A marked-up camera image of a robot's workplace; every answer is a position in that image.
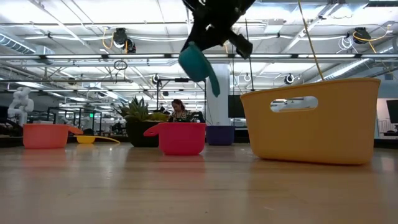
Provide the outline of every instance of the ceiling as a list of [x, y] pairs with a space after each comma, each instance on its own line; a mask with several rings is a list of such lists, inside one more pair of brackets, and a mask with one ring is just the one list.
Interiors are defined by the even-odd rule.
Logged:
[[[44, 9], [64, 24], [69, 31], [29, 0], [1, 1], [0, 28], [27, 43], [46, 46], [53, 50], [55, 54], [123, 53], [116, 47], [106, 49], [103, 45], [103, 36], [106, 37], [105, 44], [111, 44], [111, 33], [117, 27], [127, 29], [129, 37], [137, 47], [138, 54], [177, 54], [187, 38], [190, 24], [193, 22], [191, 13], [187, 13], [181, 0], [44, 0], [41, 3], [44, 5]], [[384, 36], [384, 38], [374, 42], [376, 46], [395, 36], [398, 32], [398, 23], [396, 22], [398, 21], [398, 7], [365, 7], [366, 4], [367, 1], [335, 5], [331, 9], [330, 15], [318, 20], [318, 14], [330, 6], [318, 1], [303, 1], [303, 13], [310, 24], [310, 34], [316, 53], [350, 54], [369, 51], [370, 46], [368, 44], [352, 44], [346, 50], [341, 48], [344, 36], [351, 35], [355, 27], [365, 27], [373, 39]], [[248, 34], [249, 40], [254, 45], [255, 54], [311, 53], [305, 35], [302, 38], [295, 39], [295, 36], [303, 30], [303, 22], [298, 5], [293, 1], [267, 3], [258, 1], [239, 19], [238, 23], [233, 26], [233, 30], [244, 36]], [[85, 45], [76, 40], [70, 32], [82, 39]], [[225, 54], [232, 51], [232, 45], [226, 43], [223, 47], [214, 47], [206, 50], [205, 53]], [[0, 54], [17, 54], [17, 52], [0, 46]], [[118, 94], [127, 100], [131, 100], [132, 96], [143, 96], [145, 99], [151, 100], [154, 92], [143, 93], [136, 90], [153, 89], [151, 78], [154, 74], [158, 74], [161, 78], [186, 77], [175, 60], [151, 60], [150, 62], [156, 64], [156, 66], [147, 66], [146, 60], [130, 61], [138, 65], [129, 66], [124, 72], [119, 73], [118, 77], [120, 79], [126, 77], [132, 80], [134, 84], [131, 82], [108, 82], [102, 83], [101, 88], [134, 90], [119, 92]], [[66, 63], [67, 61], [57, 60], [56, 62]], [[47, 69], [47, 73], [54, 73], [51, 77], [54, 79], [71, 77], [76, 79], [109, 78], [109, 71], [105, 68], [105, 63], [98, 62], [98, 60], [76, 60], [76, 62], [82, 64], [78, 67], [62, 67], [55, 72], [59, 67], [44, 68], [45, 65], [31, 60], [7, 61], [7, 63], [17, 67], [26, 67], [28, 71], [34, 72], [40, 77], [44, 77]], [[97, 63], [98, 66], [84, 66], [85, 63], [90, 62]], [[251, 88], [251, 82], [245, 81], [246, 74], [250, 73], [251, 70], [256, 89], [279, 87], [284, 84], [283, 78], [288, 73], [299, 75], [303, 78], [303, 81], [309, 79], [308, 77], [313, 75], [314, 72], [316, 73], [313, 62], [297, 62], [275, 61], [274, 63], [265, 63], [256, 61], [250, 65], [248, 61], [240, 60], [234, 62], [234, 66], [232, 66], [232, 61], [228, 63], [231, 68], [234, 68], [233, 73], [239, 83], [237, 87], [245, 90]], [[336, 63], [321, 63], [320, 65], [322, 70], [327, 70]], [[13, 78], [20, 79], [22, 76], [14, 74]], [[67, 83], [53, 83], [52, 85], [51, 88], [59, 89], [87, 89], [81, 84], [71, 86]], [[162, 96], [162, 98], [164, 98], [163, 100], [167, 98], [203, 99], [204, 93], [201, 91], [203, 87], [202, 83], [170, 82], [164, 87], [164, 90], [189, 89], [196, 91], [186, 91], [185, 93], [171, 91], [169, 96]], [[87, 96], [91, 99], [96, 97], [95, 93], [76, 97]]]

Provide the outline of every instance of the potted plant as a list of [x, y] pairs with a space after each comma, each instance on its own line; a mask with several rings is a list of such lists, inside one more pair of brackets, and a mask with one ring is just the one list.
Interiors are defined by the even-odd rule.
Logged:
[[156, 124], [166, 122], [169, 115], [156, 112], [149, 113], [148, 103], [144, 99], [138, 100], [134, 97], [127, 105], [119, 105], [115, 111], [119, 113], [126, 120], [127, 136], [134, 147], [157, 147], [159, 145], [159, 138], [145, 137], [144, 132], [155, 126]]

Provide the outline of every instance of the woman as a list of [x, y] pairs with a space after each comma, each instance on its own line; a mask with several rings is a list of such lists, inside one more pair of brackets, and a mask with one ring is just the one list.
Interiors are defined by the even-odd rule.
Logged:
[[174, 112], [172, 113], [169, 122], [178, 122], [178, 121], [186, 121], [189, 122], [188, 119], [191, 115], [189, 111], [185, 109], [184, 104], [181, 100], [173, 100], [172, 106]]

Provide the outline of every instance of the wooden floor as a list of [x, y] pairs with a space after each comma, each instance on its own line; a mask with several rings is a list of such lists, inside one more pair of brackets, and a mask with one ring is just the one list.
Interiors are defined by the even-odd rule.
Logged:
[[169, 157], [130, 144], [0, 149], [0, 223], [398, 223], [398, 151], [366, 166]]

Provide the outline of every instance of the bucket handle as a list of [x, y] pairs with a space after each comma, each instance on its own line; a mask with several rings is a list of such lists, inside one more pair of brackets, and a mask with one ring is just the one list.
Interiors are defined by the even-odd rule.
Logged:
[[156, 124], [153, 127], [150, 127], [149, 129], [147, 129], [144, 132], [144, 136], [145, 137], [153, 137], [153, 136], [156, 136], [158, 134], [159, 134], [159, 125], [158, 124]]

